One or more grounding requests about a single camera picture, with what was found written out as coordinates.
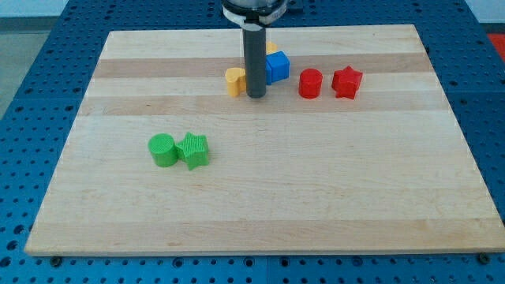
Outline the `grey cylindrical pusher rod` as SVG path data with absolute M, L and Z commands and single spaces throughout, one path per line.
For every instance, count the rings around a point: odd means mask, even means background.
M 252 99 L 266 95 L 266 29 L 258 24 L 242 26 L 246 93 Z

